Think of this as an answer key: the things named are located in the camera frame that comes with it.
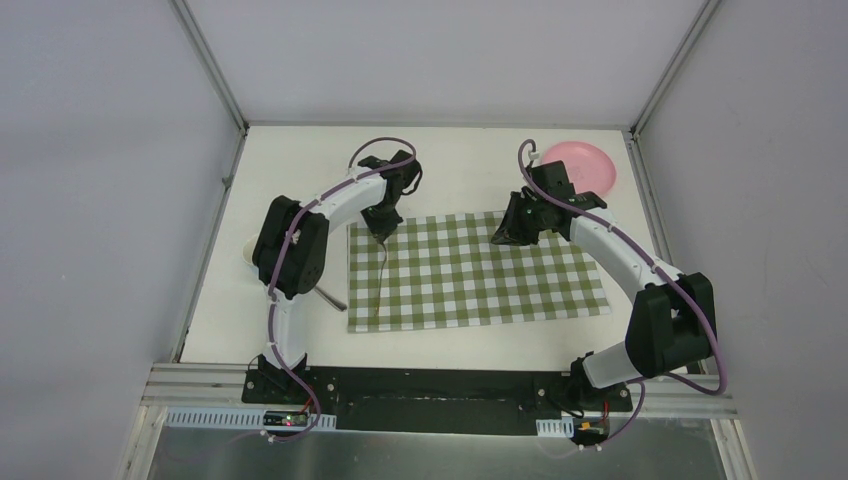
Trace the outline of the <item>gold fork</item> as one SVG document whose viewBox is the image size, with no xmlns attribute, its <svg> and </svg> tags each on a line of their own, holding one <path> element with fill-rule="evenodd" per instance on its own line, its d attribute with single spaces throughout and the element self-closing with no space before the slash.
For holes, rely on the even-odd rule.
<svg viewBox="0 0 848 480">
<path fill-rule="evenodd" d="M 380 312 L 383 277 L 384 277 L 386 264 L 387 264 L 387 261 L 388 261 L 388 258 L 389 258 L 389 252 L 388 252 L 388 248 L 385 245 L 385 241 L 380 241 L 380 242 L 377 243 L 377 245 L 381 250 L 382 256 L 381 256 L 381 260 L 380 260 L 380 264 L 379 264 L 378 277 L 377 277 L 377 290 L 376 290 L 375 308 L 374 308 L 374 315 L 376 317 L 379 316 L 379 312 Z"/>
</svg>

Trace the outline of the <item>green checkered cloth napkin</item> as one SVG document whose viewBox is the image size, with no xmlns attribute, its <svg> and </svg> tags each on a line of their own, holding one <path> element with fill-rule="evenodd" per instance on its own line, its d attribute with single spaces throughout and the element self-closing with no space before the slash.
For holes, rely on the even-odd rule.
<svg viewBox="0 0 848 480">
<path fill-rule="evenodd" d="M 610 313 L 597 263 L 556 233 L 493 245 L 498 211 L 406 219 L 381 250 L 363 222 L 348 233 L 348 321 L 354 334 L 584 318 Z"/>
</svg>

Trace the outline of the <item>pink plate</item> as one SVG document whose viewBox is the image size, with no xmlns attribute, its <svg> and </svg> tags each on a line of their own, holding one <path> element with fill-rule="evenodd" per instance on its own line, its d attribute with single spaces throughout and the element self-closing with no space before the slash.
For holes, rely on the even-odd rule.
<svg viewBox="0 0 848 480">
<path fill-rule="evenodd" d="M 578 193 L 593 192 L 605 197 L 617 180 L 617 169 L 609 155 L 586 142 L 557 143 L 543 154 L 541 163 L 562 163 Z"/>
</svg>

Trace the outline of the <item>silver knife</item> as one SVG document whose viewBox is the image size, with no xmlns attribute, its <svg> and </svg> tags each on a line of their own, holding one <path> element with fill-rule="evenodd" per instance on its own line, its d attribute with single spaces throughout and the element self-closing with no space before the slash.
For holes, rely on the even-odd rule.
<svg viewBox="0 0 848 480">
<path fill-rule="evenodd" d="M 316 294 L 320 298 L 322 298 L 326 303 L 328 303 L 336 311 L 345 312 L 348 309 L 348 306 L 347 306 L 346 303 L 342 302 L 341 300 L 339 300 L 335 296 L 331 295 L 329 292 L 327 292 L 325 289 L 321 288 L 320 286 L 316 286 L 314 288 L 314 291 L 316 292 Z"/>
</svg>

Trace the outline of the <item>light blue mug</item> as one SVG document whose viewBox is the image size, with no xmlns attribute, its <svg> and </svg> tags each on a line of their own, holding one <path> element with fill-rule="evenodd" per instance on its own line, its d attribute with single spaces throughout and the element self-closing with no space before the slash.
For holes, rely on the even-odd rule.
<svg viewBox="0 0 848 480">
<path fill-rule="evenodd" d="M 253 262 L 253 253 L 257 245 L 259 234 L 252 235 L 243 245 L 241 255 L 243 262 L 251 269 L 256 269 Z"/>
</svg>

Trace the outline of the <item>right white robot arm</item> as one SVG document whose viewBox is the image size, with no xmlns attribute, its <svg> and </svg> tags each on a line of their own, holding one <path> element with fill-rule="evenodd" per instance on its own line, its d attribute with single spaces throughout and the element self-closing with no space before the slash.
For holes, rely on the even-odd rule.
<svg viewBox="0 0 848 480">
<path fill-rule="evenodd" d="M 718 356 L 713 289 L 701 273 L 684 274 L 650 255 L 625 233 L 593 192 L 576 192 L 561 163 L 520 168 L 525 186 L 510 195 L 495 245 L 535 245 L 544 231 L 590 255 L 631 302 L 624 339 L 576 363 L 569 400 L 583 410 L 607 397 L 608 387 L 668 375 Z"/>
</svg>

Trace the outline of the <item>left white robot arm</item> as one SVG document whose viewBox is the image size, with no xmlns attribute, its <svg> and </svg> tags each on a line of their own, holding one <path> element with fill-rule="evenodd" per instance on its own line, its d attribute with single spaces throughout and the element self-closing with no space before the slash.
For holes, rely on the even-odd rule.
<svg viewBox="0 0 848 480">
<path fill-rule="evenodd" d="M 329 235 L 356 217 L 380 245 L 403 222 L 397 203 L 417 189 L 423 170 L 416 154 L 399 150 L 389 160 L 368 156 L 337 185 L 304 203 L 284 195 L 266 213 L 251 254 L 269 298 L 268 344 L 258 359 L 266 389 L 281 404 L 305 390 L 305 295 L 323 276 Z"/>
</svg>

